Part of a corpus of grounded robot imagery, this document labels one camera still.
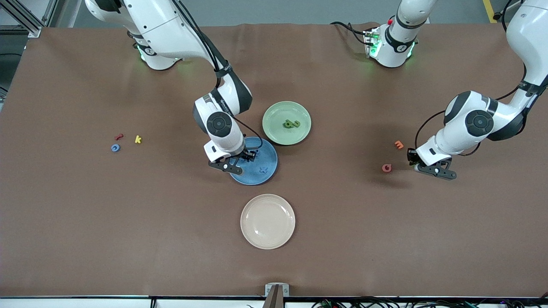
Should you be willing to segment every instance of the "metal bracket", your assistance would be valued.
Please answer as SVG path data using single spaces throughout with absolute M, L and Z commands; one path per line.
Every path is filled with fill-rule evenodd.
M 449 169 L 451 167 L 452 158 L 447 158 L 431 166 L 427 166 L 423 160 L 420 159 L 420 156 L 415 149 L 408 148 L 407 160 L 409 161 L 409 165 L 413 166 L 415 171 L 419 173 L 432 175 L 444 180 L 456 179 L 456 172 Z
M 208 165 L 212 168 L 221 170 L 222 172 L 228 172 L 232 174 L 241 175 L 243 173 L 242 168 L 238 167 L 236 164 L 240 159 L 252 162 L 255 160 L 256 151 L 248 151 L 244 149 L 240 154 L 236 154 L 234 156 L 231 156 L 229 158 L 226 158 L 224 161 L 218 161 L 218 162 L 209 162 Z M 230 159 L 235 158 L 236 160 L 234 163 L 230 163 Z
M 289 284 L 283 283 L 283 282 L 271 282 L 271 283 L 266 284 L 265 285 L 265 296 L 268 296 L 271 288 L 276 286 L 276 285 L 282 287 L 283 297 L 288 297 L 289 296 Z
M 8 92 L 4 91 L 3 89 L 0 89 L 0 104 L 4 103 L 5 97 L 7 95 L 8 95 Z
M 27 37 L 28 38 L 39 38 L 40 33 L 42 33 L 42 27 L 38 27 L 38 31 L 36 31 L 36 32 L 29 32 Z
M 4 8 L 22 27 L 29 32 L 28 37 L 39 37 L 45 24 L 32 14 L 19 0 L 0 0 L 0 7 Z
M 265 289 L 267 296 L 262 308 L 283 308 L 283 298 L 289 296 L 289 285 L 286 283 L 269 283 L 265 286 Z

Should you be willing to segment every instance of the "black cable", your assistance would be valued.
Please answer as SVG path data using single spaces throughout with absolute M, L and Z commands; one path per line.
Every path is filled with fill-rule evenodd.
M 444 113 L 445 110 L 442 110 L 440 112 L 436 112 L 436 114 L 434 114 L 433 116 L 429 117 L 428 120 L 426 120 L 420 127 L 419 127 L 419 130 L 416 131 L 416 135 L 415 135 L 415 149 L 417 148 L 417 145 L 416 145 L 416 141 L 417 139 L 419 138 L 419 133 L 420 131 L 423 129 L 423 127 L 430 121 L 432 120 L 433 118 L 441 115 L 442 113 Z
M 343 304 L 343 303 L 341 303 L 341 302 L 339 302 L 339 301 L 334 301 L 334 303 L 335 303 L 337 306 L 339 306 L 340 308 L 348 308 L 348 307 L 346 307 L 345 304 Z
M 526 75 L 527 75 L 527 68 L 525 67 L 525 63 L 524 63 L 524 64 L 523 64 L 523 77 L 521 78 L 521 80 L 524 80 Z M 512 91 L 506 93 L 505 95 L 503 95 L 503 96 L 497 98 L 496 100 L 501 100 L 501 99 L 507 98 L 508 96 L 512 95 L 515 91 L 517 91 L 517 89 L 519 89 L 519 88 L 520 88 L 520 86 L 517 85 L 517 86 L 514 88 L 514 90 L 512 90 Z
M 363 33 L 365 31 L 369 31 L 373 28 L 376 28 L 376 27 L 373 27 L 373 28 L 368 28 L 368 29 L 365 29 L 363 31 L 357 31 L 355 30 L 353 27 L 352 27 L 352 24 L 351 23 L 348 23 L 347 25 L 343 24 L 342 22 L 340 21 L 333 21 L 330 25 L 341 25 L 343 26 L 345 29 L 347 29 L 348 31 L 352 32 L 352 34 L 354 35 L 354 37 L 358 40 L 358 42 L 364 44 L 364 45 L 367 45 L 367 46 L 373 46 L 372 43 L 367 43 L 367 42 L 364 42 L 362 41 L 359 37 L 358 37 L 358 34 L 359 35 L 363 35 Z
M 388 298 L 386 298 L 385 300 L 386 300 L 386 301 L 389 301 L 389 302 L 391 302 L 391 303 L 393 303 L 393 304 L 396 304 L 396 307 L 397 307 L 397 308 L 401 308 L 401 307 L 399 306 L 399 304 L 396 303 L 395 301 L 393 301 L 393 300 L 391 300 L 391 299 L 388 299 Z
M 200 29 L 200 26 L 198 26 L 198 23 L 196 23 L 196 20 L 194 20 L 194 17 L 192 17 L 192 14 L 190 14 L 189 9 L 186 8 L 186 6 L 183 4 L 183 2 L 181 2 L 181 0 L 179 0 L 179 3 L 181 4 L 182 8 L 185 9 L 185 12 L 189 15 L 190 19 L 194 23 L 194 26 L 198 30 L 198 36 L 200 36 L 200 38 L 202 39 L 202 43 L 204 43 L 204 45 L 207 47 L 207 49 L 209 49 L 209 52 L 212 54 L 212 59 L 211 60 L 213 61 L 213 66 L 215 67 L 215 71 L 218 72 L 219 71 L 219 64 L 217 63 L 217 57 L 215 57 L 213 55 L 213 50 L 212 50 L 211 46 L 209 45 L 209 42 L 205 39 L 205 35 L 202 32 L 202 29 Z
M 476 151 L 477 151 L 478 148 L 480 147 L 480 144 L 481 144 L 481 142 L 479 142 L 478 145 L 476 145 L 476 148 L 475 148 L 472 152 L 466 153 L 466 154 L 462 154 L 462 153 L 461 153 L 461 154 L 459 154 L 459 156 L 470 156 L 470 155 L 476 153 Z
M 356 34 L 357 31 L 354 30 L 354 28 L 352 27 L 352 24 L 351 24 L 351 23 L 348 23 L 348 27 L 350 27 L 350 29 L 351 29 L 351 31 L 352 31 L 352 34 L 353 34 L 354 37 L 358 40 L 358 42 L 360 42 L 360 43 L 362 43 L 362 44 L 364 44 L 364 45 L 367 45 L 367 46 L 373 46 L 373 43 L 364 42 L 364 41 L 362 41 L 362 40 L 358 37 L 358 35 Z
M 204 33 L 202 32 L 202 30 L 200 29 L 200 27 L 198 26 L 198 24 L 194 20 L 194 17 L 192 17 L 192 14 L 190 14 L 190 11 L 186 8 L 186 6 L 183 4 L 183 2 L 181 2 L 181 1 L 177 2 L 176 0 L 172 0 L 172 3 L 175 5 L 175 7 L 177 7 L 177 10 L 181 14 L 181 16 L 185 19 L 185 21 L 187 22 L 189 27 L 191 27 L 192 30 L 194 30 L 194 32 L 196 33 L 196 35 L 198 36 L 198 38 L 200 39 L 200 41 L 204 45 L 205 50 L 207 51 L 207 53 L 209 55 L 209 58 L 211 59 L 211 61 L 213 63 L 214 71 L 218 72 L 219 71 L 219 64 L 217 63 L 217 58 L 216 58 L 216 56 L 213 55 L 213 51 L 211 49 L 211 46 L 209 45 L 208 41 L 205 39 Z M 181 7 L 179 6 L 179 4 L 185 10 L 185 12 L 186 12 L 186 14 L 188 14 L 188 16 L 186 16 L 186 14 L 181 10 Z M 221 79 L 217 78 L 215 88 L 218 88 L 220 84 L 221 84 Z
M 356 34 L 363 34 L 363 32 L 359 32 L 359 31 L 357 31 L 357 30 L 354 30 L 352 27 L 349 27 L 349 26 L 343 24 L 343 23 L 340 22 L 340 21 L 333 21 L 330 25 L 340 25 L 340 26 L 343 26 L 344 28 L 346 28 L 348 31 L 352 31 L 352 32 L 354 32 L 354 33 L 356 33 Z
M 502 15 L 500 16 L 500 21 L 503 23 L 504 32 L 506 32 L 506 22 L 504 21 L 504 16 L 506 15 L 506 10 L 507 10 L 508 7 L 510 6 L 510 2 L 512 2 L 512 0 L 508 0 L 508 2 L 506 3 L 506 5 L 504 6 L 503 13 L 502 13 Z
M 235 119 L 238 123 L 240 123 L 241 125 L 245 126 L 247 129 L 251 130 L 257 137 L 259 137 L 259 139 L 261 140 L 261 144 L 259 146 L 254 146 L 254 147 L 246 147 L 248 150 L 257 150 L 257 149 L 260 149 L 262 147 L 262 138 L 261 136 L 259 136 L 259 134 L 253 130 L 253 128 L 247 126 L 247 124 L 243 123 L 242 121 L 238 120 L 236 117 L 232 117 L 233 119 Z
M 417 308 L 427 308 L 427 307 L 436 307 L 436 306 L 441 306 L 441 305 L 438 304 L 438 303 L 434 303 L 434 304 L 428 304 L 428 305 L 419 306 L 419 307 L 417 307 Z
M 374 306 L 374 305 L 379 305 L 379 306 L 381 306 L 382 308 L 384 308 L 384 306 L 382 306 L 382 305 L 379 304 L 379 303 L 371 303 L 371 304 L 370 304 L 369 306 L 367 306 L 367 307 L 366 307 L 365 305 L 362 305 L 362 304 L 360 304 L 360 305 L 361 305 L 362 308 L 371 308 L 371 307 Z

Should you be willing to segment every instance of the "beige plate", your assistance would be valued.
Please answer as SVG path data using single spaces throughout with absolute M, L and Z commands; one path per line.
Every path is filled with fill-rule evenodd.
M 275 249 L 291 238 L 295 230 L 295 213 L 280 196 L 256 196 L 244 207 L 240 227 L 251 245 L 261 249 Z

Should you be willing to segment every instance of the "green plate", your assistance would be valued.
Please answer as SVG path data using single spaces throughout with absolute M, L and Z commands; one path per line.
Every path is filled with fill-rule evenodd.
M 286 120 L 299 121 L 299 127 L 286 128 Z M 293 101 L 281 101 L 270 106 L 262 117 L 265 134 L 277 144 L 292 145 L 306 138 L 312 127 L 310 114 Z

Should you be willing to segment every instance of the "black clamp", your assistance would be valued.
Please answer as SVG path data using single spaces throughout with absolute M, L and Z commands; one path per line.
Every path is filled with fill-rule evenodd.
M 454 180 L 456 179 L 456 172 L 449 169 L 451 167 L 451 158 L 439 161 L 431 166 L 427 166 L 415 149 L 407 149 L 407 160 L 410 166 L 414 166 L 415 171 L 418 173 L 432 175 L 439 179 Z
M 230 72 L 232 72 L 232 65 L 230 65 L 230 63 L 227 61 L 225 67 L 223 67 L 219 71 L 215 71 L 215 76 L 220 79 Z
M 394 52 L 396 52 L 396 53 L 406 52 L 406 50 L 409 49 L 409 47 L 411 47 L 413 45 L 413 43 L 415 42 L 415 39 L 416 39 L 416 37 L 415 37 L 414 39 L 412 39 L 411 41 L 409 41 L 407 43 L 397 41 L 396 39 L 394 39 L 390 35 L 390 27 L 386 28 L 385 37 L 386 37 L 386 42 L 388 43 L 388 45 L 392 46 L 394 48 Z
M 257 151 L 248 151 L 247 149 L 243 150 L 240 154 L 236 154 L 229 158 L 226 158 L 224 161 L 208 162 L 208 165 L 214 169 L 221 170 L 222 172 L 228 172 L 236 175 L 241 175 L 243 170 L 241 167 L 236 164 L 241 159 L 246 162 L 255 161 L 255 156 Z M 230 159 L 235 158 L 234 163 L 230 163 Z
M 527 92 L 526 96 L 530 98 L 531 96 L 535 94 L 540 96 L 544 92 L 544 90 L 546 90 L 546 85 L 545 84 L 536 85 L 536 84 L 528 83 L 525 80 L 522 80 L 520 84 L 518 85 L 518 88 Z

